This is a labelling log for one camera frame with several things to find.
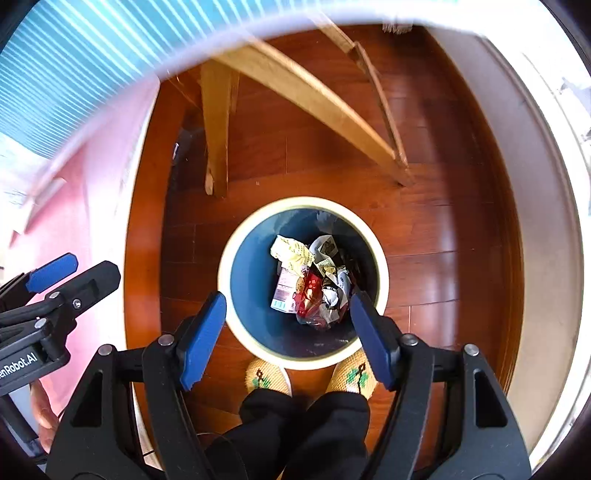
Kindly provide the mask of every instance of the knitted slipper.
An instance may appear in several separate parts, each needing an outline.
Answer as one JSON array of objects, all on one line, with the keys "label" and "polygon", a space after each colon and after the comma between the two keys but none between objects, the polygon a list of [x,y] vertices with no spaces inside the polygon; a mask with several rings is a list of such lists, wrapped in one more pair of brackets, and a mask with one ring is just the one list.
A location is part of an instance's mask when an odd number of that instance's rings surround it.
[{"label": "knitted slipper", "polygon": [[291,397],[291,382],[285,368],[255,358],[246,369],[246,389],[252,392],[256,388],[277,390]]},{"label": "knitted slipper", "polygon": [[378,385],[363,349],[339,362],[326,392],[360,393],[369,400]]}]

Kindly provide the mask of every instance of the black pants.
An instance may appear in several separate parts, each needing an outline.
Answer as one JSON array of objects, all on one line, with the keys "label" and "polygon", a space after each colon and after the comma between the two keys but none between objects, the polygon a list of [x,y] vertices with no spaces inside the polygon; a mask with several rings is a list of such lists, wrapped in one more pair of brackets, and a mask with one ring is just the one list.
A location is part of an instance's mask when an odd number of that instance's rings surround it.
[{"label": "black pants", "polygon": [[230,461],[228,444],[206,455],[223,480],[358,480],[367,463],[369,406],[357,393],[330,392],[307,411],[283,393],[258,389],[240,407],[242,425],[224,437],[243,467]]}]

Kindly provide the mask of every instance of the white wall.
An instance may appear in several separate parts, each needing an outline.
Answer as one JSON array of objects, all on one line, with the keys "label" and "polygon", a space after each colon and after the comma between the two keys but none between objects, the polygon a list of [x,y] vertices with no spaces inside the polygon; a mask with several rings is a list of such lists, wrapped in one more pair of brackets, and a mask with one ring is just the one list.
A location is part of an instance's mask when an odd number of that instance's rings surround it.
[{"label": "white wall", "polygon": [[515,197],[525,304],[508,397],[531,452],[561,396],[579,332],[583,258],[576,205],[550,129],[508,63],[479,37],[429,31],[480,104]]}]

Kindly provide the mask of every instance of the wooden floor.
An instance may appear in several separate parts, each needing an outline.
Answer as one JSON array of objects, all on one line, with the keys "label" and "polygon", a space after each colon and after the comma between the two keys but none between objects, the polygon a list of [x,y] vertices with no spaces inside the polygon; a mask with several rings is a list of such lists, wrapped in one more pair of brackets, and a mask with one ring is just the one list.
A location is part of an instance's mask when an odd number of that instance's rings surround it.
[{"label": "wooden floor", "polygon": [[[173,168],[168,191],[161,265],[163,330],[198,311],[216,289],[217,265],[232,231],[255,209],[282,197],[312,195],[341,203],[375,232],[388,260],[386,315],[404,332],[432,346],[480,346],[500,362],[508,284],[503,257],[501,203],[482,142],[466,102],[454,87],[426,32],[401,36],[379,26],[344,29],[366,48],[408,155],[416,185],[401,188],[372,161],[298,107],[241,77],[238,107],[230,118],[229,189],[225,199],[203,190],[204,138]],[[270,42],[340,95],[384,138],[386,130],[369,83],[318,31]],[[224,432],[239,424],[252,355],[224,327],[203,381],[187,396],[196,427]],[[324,392],[331,368],[289,372],[307,401]],[[440,386],[432,396],[420,463],[436,439]],[[367,445],[375,445],[392,394],[381,386],[370,400]]]}]

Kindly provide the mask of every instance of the blue gripper pad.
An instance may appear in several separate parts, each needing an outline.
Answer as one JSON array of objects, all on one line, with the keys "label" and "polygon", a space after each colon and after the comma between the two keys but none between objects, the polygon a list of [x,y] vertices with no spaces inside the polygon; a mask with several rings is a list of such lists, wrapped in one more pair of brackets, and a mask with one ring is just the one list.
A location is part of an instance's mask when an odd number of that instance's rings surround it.
[{"label": "blue gripper pad", "polygon": [[180,382],[185,391],[201,380],[225,320],[226,297],[217,291],[209,294],[198,314],[185,319],[178,327],[176,353],[181,368]]},{"label": "blue gripper pad", "polygon": [[76,270],[78,270],[78,259],[74,254],[67,253],[29,272],[29,280],[25,286],[29,293],[41,293],[68,275],[72,275]]},{"label": "blue gripper pad", "polygon": [[364,291],[357,291],[351,298],[351,320],[375,378],[387,389],[394,385],[392,366],[398,361],[398,338],[402,335],[396,323],[382,317]]}]

